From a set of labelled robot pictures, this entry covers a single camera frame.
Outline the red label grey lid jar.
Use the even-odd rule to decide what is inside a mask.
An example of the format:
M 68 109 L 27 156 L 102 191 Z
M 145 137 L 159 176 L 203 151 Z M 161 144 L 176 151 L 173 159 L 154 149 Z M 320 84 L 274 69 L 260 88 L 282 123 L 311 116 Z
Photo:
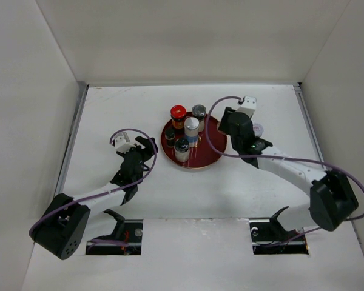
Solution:
M 261 137 L 263 135 L 264 128 L 261 124 L 254 122 L 252 128 L 256 137 Z

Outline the small dark spice bottle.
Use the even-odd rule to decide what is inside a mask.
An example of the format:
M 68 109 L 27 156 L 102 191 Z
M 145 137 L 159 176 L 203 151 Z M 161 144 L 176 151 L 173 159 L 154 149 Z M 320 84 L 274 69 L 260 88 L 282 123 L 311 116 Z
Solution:
M 164 132 L 166 144 L 168 147 L 173 148 L 175 145 L 175 130 L 173 127 L 168 127 Z

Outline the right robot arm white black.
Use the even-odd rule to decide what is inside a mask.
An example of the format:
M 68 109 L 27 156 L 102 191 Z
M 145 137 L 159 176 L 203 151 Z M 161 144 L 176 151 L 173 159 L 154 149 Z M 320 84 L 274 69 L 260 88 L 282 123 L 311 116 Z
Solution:
M 232 148 L 244 162 L 277 175 L 309 197 L 308 204 L 285 206 L 271 216 L 269 233 L 273 238 L 285 239 L 292 230 L 309 226 L 332 232 L 358 208 L 346 175 L 290 161 L 271 142 L 255 136 L 244 111 L 226 107 L 219 129 L 230 136 Z

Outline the grey lid white shaker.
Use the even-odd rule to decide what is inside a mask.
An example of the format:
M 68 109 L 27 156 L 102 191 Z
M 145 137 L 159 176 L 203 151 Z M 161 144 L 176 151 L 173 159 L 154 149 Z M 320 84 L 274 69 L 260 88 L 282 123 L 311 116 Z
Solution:
M 201 133 L 205 127 L 206 107 L 202 104 L 196 104 L 192 107 L 192 115 L 199 121 L 198 132 Z

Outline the silver lid blue label bottle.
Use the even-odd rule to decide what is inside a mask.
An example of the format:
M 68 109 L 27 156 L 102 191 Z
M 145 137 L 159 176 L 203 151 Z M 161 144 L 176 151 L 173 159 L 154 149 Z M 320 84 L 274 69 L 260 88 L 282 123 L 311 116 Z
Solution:
M 195 117 L 188 117 L 184 122 L 184 137 L 189 142 L 190 147 L 198 145 L 200 122 Z

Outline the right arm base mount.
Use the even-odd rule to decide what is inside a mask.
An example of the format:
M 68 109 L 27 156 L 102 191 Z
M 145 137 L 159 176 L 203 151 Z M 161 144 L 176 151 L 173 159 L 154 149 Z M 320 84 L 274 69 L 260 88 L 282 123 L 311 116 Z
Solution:
M 269 218 L 253 218 L 249 220 L 252 251 L 254 255 L 308 255 L 309 250 L 305 236 L 295 240 L 288 239 L 299 234 L 296 230 L 287 231 L 277 218 L 287 207 L 278 210 Z

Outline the red lid sauce jar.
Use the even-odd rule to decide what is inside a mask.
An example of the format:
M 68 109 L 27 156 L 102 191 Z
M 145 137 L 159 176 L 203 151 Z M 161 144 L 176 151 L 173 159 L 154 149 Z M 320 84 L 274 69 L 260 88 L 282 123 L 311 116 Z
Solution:
M 184 120 L 186 118 L 186 108 L 182 105 L 175 105 L 170 109 L 170 117 L 172 119 L 172 127 L 175 130 L 184 129 Z

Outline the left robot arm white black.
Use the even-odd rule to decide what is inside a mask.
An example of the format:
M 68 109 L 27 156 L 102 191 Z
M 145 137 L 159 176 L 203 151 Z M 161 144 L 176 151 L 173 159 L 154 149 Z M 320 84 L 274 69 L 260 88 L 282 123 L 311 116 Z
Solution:
M 91 216 L 106 213 L 116 221 L 103 227 L 101 241 L 125 247 L 120 241 L 124 235 L 124 218 L 111 209 L 128 203 L 137 193 L 138 186 L 153 169 L 146 163 L 156 160 L 158 147 L 154 138 L 138 136 L 135 143 L 129 142 L 124 133 L 111 140 L 117 155 L 123 161 L 120 169 L 105 186 L 75 199 L 65 193 L 56 195 L 42 217 L 29 230 L 29 237 L 60 260 L 68 259 L 79 247 Z

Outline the red round tray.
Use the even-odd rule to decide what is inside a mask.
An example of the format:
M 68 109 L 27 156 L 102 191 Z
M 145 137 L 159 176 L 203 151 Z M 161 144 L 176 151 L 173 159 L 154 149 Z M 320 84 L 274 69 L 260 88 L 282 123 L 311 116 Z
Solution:
M 210 116 L 209 122 L 205 123 L 205 126 L 208 128 L 209 137 L 212 145 L 217 150 L 224 153 L 227 147 L 228 139 L 225 134 L 221 133 L 217 129 L 217 125 L 218 125 L 218 120 L 213 116 Z M 167 145 L 165 131 L 168 128 L 172 128 L 171 119 L 165 123 L 160 138 L 161 138 L 161 147 L 163 149 L 163 152 L 167 156 L 168 160 L 171 161 L 172 163 L 186 169 L 203 169 L 217 162 L 220 159 L 221 155 L 215 152 L 210 147 L 207 141 L 206 132 L 202 131 L 201 133 L 199 133 L 198 145 L 190 149 L 189 159 L 186 162 L 179 162 L 175 157 L 174 149 Z

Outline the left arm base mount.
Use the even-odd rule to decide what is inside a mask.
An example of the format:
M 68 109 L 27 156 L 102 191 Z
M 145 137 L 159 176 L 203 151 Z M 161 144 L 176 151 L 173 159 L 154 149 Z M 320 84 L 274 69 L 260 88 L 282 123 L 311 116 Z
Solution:
M 108 235 L 101 235 L 87 241 L 86 255 L 141 255 L 143 239 L 143 220 L 126 220 L 112 209 L 103 213 L 111 216 L 115 227 Z

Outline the black cap white bottle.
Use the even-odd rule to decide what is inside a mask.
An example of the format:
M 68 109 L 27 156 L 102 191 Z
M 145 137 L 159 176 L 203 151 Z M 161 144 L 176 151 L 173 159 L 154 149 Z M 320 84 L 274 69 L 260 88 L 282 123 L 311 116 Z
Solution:
M 178 162 L 186 162 L 190 157 L 190 144 L 186 138 L 179 138 L 174 144 L 174 155 Z

